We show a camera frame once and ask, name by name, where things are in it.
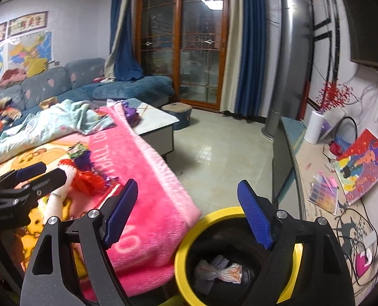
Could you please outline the red plastic bag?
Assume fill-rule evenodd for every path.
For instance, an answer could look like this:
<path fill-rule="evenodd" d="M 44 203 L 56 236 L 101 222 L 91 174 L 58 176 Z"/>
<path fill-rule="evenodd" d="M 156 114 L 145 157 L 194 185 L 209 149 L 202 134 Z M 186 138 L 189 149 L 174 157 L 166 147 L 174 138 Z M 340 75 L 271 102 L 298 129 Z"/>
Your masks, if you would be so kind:
<path fill-rule="evenodd" d="M 78 169 L 71 159 L 61 160 L 58 168 L 66 173 L 66 185 L 82 194 L 96 196 L 107 189 L 107 182 L 101 175 Z"/>

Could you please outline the white foam fruit net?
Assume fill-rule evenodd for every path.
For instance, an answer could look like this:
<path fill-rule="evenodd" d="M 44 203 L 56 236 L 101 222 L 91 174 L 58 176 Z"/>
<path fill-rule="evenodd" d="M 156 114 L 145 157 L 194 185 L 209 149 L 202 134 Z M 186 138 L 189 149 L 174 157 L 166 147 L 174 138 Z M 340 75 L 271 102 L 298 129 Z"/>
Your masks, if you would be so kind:
<path fill-rule="evenodd" d="M 63 202 L 66 199 L 68 192 L 71 189 L 72 181 L 76 176 L 76 168 L 69 164 L 59 164 L 58 168 L 65 172 L 67 179 L 63 186 L 53 190 L 49 195 L 47 204 L 43 210 L 44 224 L 46 224 L 52 216 L 56 216 L 61 220 L 63 219 Z"/>

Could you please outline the white plastic bag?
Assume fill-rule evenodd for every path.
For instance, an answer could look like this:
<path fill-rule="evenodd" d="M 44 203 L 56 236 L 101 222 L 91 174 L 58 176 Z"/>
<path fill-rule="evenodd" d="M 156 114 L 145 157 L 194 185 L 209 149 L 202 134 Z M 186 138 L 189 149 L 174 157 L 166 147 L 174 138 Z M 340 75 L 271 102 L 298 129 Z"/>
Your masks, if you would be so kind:
<path fill-rule="evenodd" d="M 194 288 L 202 294 L 209 294 L 215 280 L 239 285 L 242 280 L 242 266 L 229 262 L 222 255 L 218 255 L 211 263 L 201 260 L 195 267 Z"/>

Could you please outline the yellow rim trash bin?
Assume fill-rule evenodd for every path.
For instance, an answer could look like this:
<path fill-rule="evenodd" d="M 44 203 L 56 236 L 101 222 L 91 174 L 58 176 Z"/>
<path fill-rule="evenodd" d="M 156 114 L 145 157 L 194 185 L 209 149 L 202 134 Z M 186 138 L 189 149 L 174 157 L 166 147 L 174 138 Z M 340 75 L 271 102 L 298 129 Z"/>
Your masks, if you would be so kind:
<path fill-rule="evenodd" d="M 212 212 L 190 229 L 174 259 L 174 276 L 184 305 L 243 305 L 268 255 L 255 240 L 241 207 Z M 238 264 L 239 284 L 218 278 L 200 283 L 195 268 L 201 261 L 226 269 Z"/>

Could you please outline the red flat box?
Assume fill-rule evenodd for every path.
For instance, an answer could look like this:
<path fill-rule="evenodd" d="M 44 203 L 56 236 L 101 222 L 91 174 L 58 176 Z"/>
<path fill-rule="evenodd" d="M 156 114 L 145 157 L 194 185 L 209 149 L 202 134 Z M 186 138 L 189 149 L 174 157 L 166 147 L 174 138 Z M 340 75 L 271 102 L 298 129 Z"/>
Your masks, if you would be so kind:
<path fill-rule="evenodd" d="M 115 184 L 110 185 L 110 187 L 108 188 L 108 190 L 105 192 L 102 201 L 97 206 L 97 209 L 102 209 L 102 207 L 103 207 L 104 203 L 106 202 L 106 200 L 109 199 L 109 198 L 112 198 L 114 196 L 118 196 L 118 194 L 120 194 L 120 192 L 122 191 L 122 189 L 123 189 L 123 185 L 122 184 L 115 183 Z"/>

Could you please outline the pink cartoon blanket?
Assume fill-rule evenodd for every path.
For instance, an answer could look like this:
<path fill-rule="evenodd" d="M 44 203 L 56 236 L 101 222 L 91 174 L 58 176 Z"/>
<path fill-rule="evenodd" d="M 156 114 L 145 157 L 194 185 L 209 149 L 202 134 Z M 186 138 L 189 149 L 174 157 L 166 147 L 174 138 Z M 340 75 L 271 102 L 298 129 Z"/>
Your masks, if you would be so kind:
<path fill-rule="evenodd" d="M 102 109 L 114 127 L 93 135 L 73 133 L 29 149 L 0 164 L 0 176 L 44 162 L 55 169 L 68 158 L 68 148 L 80 142 L 104 176 L 125 185 L 138 184 L 137 202 L 120 240 L 108 251 L 129 297 L 156 289 L 174 276 L 174 254 L 201 212 L 164 159 L 128 124 L 121 104 Z"/>

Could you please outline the tv cabinet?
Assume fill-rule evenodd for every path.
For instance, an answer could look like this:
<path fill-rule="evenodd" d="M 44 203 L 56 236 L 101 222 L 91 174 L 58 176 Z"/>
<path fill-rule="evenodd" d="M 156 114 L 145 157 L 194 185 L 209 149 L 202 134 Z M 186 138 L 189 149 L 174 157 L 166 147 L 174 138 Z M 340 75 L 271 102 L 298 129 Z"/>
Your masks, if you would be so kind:
<path fill-rule="evenodd" d="M 329 154 L 305 141 L 301 121 L 281 118 L 273 140 L 272 201 L 301 220 L 325 218 L 348 266 L 356 305 L 378 305 L 378 231 L 363 200 L 349 205 Z"/>

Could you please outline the blue crumpled plastic bag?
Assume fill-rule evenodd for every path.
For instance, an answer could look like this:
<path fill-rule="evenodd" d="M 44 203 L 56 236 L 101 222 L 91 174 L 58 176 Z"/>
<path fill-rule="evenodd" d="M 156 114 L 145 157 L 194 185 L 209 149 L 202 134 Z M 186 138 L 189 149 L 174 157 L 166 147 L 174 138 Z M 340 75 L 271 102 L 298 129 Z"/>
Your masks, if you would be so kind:
<path fill-rule="evenodd" d="M 90 161 L 91 152 L 89 150 L 79 153 L 74 158 L 74 163 L 78 170 L 81 171 L 90 171 L 92 168 L 92 163 Z"/>

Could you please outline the colour swatch book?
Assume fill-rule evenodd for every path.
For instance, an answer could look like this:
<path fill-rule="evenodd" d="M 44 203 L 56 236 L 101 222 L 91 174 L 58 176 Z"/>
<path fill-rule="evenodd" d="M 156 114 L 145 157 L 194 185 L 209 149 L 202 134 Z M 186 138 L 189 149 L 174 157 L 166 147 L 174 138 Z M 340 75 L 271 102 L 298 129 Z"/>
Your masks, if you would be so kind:
<path fill-rule="evenodd" d="M 338 185 L 335 179 L 323 171 L 313 177 L 308 200 L 323 210 L 336 215 L 338 210 Z"/>

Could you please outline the white coffee table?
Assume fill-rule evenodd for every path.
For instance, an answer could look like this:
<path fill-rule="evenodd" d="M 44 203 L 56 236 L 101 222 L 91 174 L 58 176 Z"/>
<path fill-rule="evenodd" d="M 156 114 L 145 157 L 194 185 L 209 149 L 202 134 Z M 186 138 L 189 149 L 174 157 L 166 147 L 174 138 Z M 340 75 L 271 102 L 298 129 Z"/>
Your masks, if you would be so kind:
<path fill-rule="evenodd" d="M 132 98 L 126 102 L 137 110 L 139 121 L 133 130 L 141 136 L 164 160 L 174 151 L 174 129 L 178 119 L 145 102 Z"/>

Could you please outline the purple cloth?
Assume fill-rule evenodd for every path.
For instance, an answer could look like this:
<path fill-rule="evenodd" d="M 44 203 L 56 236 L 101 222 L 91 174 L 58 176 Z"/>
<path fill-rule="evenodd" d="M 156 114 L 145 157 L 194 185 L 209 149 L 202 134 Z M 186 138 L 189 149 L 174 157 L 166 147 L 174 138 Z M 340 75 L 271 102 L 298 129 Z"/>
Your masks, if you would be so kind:
<path fill-rule="evenodd" d="M 126 120 L 128 124 L 134 128 L 136 125 L 138 125 L 140 121 L 140 116 L 136 108 L 133 108 L 130 106 L 130 104 L 126 101 L 122 102 L 123 105 L 123 111 L 126 116 Z"/>

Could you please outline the white paper roll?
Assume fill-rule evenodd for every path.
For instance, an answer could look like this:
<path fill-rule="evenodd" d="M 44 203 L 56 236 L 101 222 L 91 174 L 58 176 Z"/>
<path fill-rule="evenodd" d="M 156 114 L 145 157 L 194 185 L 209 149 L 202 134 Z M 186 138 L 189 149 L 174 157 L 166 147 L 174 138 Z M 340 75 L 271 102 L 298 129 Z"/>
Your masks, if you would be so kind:
<path fill-rule="evenodd" d="M 322 132 L 322 125 L 324 124 L 324 115 L 317 111 L 312 111 L 308 121 L 308 126 L 304 134 L 304 140 L 309 144 L 317 144 L 320 133 Z"/>

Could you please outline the light blue patterned quilt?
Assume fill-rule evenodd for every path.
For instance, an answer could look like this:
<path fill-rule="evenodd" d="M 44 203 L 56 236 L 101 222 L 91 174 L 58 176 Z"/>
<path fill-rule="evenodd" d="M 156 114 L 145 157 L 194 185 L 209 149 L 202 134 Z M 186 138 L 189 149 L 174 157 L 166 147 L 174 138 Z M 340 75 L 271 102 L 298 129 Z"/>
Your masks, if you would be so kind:
<path fill-rule="evenodd" d="M 71 133 L 91 135 L 114 127 L 114 120 L 90 101 L 66 99 L 0 134 L 0 164 L 23 151 L 36 148 Z"/>

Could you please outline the colourful painting board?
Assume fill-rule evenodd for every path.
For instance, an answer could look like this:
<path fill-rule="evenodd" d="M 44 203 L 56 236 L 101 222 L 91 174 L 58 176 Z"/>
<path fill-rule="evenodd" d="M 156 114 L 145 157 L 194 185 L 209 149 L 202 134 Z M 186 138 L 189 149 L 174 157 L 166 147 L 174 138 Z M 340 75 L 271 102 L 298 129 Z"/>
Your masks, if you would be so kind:
<path fill-rule="evenodd" d="M 365 129 L 333 163 L 348 205 L 353 205 L 378 181 L 378 138 Z"/>

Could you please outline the round blue footstool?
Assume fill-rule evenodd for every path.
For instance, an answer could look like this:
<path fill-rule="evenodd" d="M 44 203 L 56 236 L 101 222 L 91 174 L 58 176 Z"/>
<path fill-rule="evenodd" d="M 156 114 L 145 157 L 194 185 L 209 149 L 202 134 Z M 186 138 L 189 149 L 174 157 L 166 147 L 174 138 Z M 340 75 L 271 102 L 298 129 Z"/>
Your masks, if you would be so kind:
<path fill-rule="evenodd" d="M 192 106 L 181 102 L 175 102 L 163 105 L 161 109 L 178 119 L 178 122 L 173 124 L 173 129 L 175 131 L 184 129 L 190 125 L 190 115 L 193 110 Z"/>

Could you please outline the grey blue sofa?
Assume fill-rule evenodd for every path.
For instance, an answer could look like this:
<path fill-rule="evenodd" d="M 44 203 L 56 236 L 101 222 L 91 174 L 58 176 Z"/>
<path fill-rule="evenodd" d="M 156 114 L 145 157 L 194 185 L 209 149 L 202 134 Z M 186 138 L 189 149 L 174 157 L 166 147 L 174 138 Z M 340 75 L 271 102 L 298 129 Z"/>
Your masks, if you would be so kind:
<path fill-rule="evenodd" d="M 103 75 L 104 59 L 81 59 L 27 77 L 22 71 L 8 87 L 0 88 L 0 136 L 3 130 L 20 124 L 30 113 L 41 110 L 40 103 L 56 98 L 62 102 L 107 99 L 138 99 L 155 107 L 169 102 L 174 95 L 172 79 L 145 76 L 139 80 L 98 82 Z"/>

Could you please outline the world map poster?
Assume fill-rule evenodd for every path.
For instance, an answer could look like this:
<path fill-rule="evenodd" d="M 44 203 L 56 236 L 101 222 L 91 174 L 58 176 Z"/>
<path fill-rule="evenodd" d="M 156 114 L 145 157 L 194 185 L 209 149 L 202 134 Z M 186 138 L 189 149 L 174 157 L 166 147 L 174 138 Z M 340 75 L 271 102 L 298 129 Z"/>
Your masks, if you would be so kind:
<path fill-rule="evenodd" d="M 52 32 L 39 31 L 0 44 L 0 80 L 7 70 L 24 70 L 28 77 L 42 73 L 53 62 Z"/>

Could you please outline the blue curtain left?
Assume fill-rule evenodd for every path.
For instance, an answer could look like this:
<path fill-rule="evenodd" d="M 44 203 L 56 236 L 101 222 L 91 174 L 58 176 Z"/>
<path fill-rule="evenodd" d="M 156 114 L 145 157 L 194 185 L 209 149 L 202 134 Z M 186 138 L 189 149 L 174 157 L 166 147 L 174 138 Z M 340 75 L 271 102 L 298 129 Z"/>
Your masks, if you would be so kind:
<path fill-rule="evenodd" d="M 133 53 L 132 0 L 112 0 L 110 10 L 110 54 L 105 61 L 105 76 L 120 82 L 144 77 Z"/>

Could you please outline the blue curtain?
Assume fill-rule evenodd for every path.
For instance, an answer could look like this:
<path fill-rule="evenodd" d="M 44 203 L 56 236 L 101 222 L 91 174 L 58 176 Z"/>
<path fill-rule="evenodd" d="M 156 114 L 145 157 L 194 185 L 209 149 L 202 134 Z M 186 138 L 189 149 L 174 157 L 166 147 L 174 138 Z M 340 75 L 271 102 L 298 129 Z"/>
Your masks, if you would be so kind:
<path fill-rule="evenodd" d="M 266 0 L 230 0 L 220 111 L 256 118 L 266 66 Z"/>
<path fill-rule="evenodd" d="M 120 82 L 144 77 L 133 53 L 132 0 L 112 0 L 110 10 L 110 54 L 105 61 L 105 76 Z"/>

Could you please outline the silver tower air conditioner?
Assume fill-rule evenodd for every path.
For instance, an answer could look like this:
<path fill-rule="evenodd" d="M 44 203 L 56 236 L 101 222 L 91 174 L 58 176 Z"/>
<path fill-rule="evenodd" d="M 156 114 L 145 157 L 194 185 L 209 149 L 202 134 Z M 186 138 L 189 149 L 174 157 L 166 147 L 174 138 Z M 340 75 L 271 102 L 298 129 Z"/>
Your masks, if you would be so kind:
<path fill-rule="evenodd" d="M 271 106 L 262 133 L 275 137 L 281 117 L 298 117 L 312 47 L 313 22 L 306 0 L 280 0 L 279 52 Z"/>

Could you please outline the blue curtain right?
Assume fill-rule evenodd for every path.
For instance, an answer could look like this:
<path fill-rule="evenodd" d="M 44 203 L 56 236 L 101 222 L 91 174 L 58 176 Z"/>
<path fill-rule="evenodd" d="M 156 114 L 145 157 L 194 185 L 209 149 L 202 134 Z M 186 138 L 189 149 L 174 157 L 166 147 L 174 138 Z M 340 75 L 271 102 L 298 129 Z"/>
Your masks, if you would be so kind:
<path fill-rule="evenodd" d="M 230 0 L 220 111 L 256 118 L 266 66 L 266 0 Z"/>

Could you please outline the wooden glass sliding door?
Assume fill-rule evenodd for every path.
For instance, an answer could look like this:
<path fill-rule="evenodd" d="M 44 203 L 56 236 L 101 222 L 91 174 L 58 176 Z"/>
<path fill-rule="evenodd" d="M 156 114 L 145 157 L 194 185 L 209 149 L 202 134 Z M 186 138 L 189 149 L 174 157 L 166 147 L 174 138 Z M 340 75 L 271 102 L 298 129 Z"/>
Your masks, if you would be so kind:
<path fill-rule="evenodd" d="M 136 0 L 136 57 L 146 75 L 172 80 L 174 98 L 218 111 L 229 0 Z"/>

